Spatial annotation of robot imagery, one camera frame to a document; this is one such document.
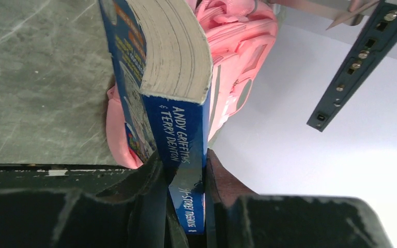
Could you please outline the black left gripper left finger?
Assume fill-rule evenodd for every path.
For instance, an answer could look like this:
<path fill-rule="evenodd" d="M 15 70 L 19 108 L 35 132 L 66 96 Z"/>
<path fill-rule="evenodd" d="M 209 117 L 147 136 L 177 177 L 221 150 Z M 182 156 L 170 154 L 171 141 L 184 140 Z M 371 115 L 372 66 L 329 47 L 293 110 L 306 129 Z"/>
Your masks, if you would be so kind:
<path fill-rule="evenodd" d="M 157 153 L 98 196 L 0 189 L 0 247 L 163 247 L 166 194 Z"/>

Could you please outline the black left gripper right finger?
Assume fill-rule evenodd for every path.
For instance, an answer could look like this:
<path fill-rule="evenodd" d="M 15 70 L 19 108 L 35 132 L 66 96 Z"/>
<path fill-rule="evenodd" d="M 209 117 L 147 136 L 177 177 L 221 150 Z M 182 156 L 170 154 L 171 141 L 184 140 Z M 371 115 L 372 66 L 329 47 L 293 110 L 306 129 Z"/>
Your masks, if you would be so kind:
<path fill-rule="evenodd" d="M 208 247 L 392 247 L 375 211 L 359 198 L 259 195 L 213 150 L 205 179 Z"/>

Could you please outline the pink student backpack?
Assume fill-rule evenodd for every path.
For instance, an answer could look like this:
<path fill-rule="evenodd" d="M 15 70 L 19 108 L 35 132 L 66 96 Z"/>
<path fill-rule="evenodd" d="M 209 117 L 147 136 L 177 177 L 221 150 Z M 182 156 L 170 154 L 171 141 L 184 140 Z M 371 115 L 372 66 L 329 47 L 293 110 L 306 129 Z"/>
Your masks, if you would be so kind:
<path fill-rule="evenodd" d="M 278 20 L 262 1 L 186 1 L 210 48 L 213 76 L 208 142 L 249 96 L 274 45 Z"/>

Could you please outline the dark green rack device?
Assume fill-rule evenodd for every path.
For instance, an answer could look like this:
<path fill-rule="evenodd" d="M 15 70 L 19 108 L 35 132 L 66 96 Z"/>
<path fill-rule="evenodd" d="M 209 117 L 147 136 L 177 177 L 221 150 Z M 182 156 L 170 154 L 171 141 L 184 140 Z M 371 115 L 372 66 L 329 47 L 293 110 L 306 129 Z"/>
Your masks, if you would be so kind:
<path fill-rule="evenodd" d="M 307 121 L 322 132 L 397 43 L 397 4 L 378 1 Z"/>

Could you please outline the blue treehouse book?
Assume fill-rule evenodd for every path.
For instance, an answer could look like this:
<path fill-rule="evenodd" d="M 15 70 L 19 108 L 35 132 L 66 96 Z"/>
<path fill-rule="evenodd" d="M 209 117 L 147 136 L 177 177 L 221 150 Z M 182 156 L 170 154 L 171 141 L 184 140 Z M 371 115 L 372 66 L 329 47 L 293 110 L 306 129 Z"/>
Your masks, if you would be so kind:
<path fill-rule="evenodd" d="M 186 1 L 100 1 L 114 86 L 106 137 L 118 165 L 157 153 L 185 233 L 205 231 L 204 168 L 213 62 Z"/>

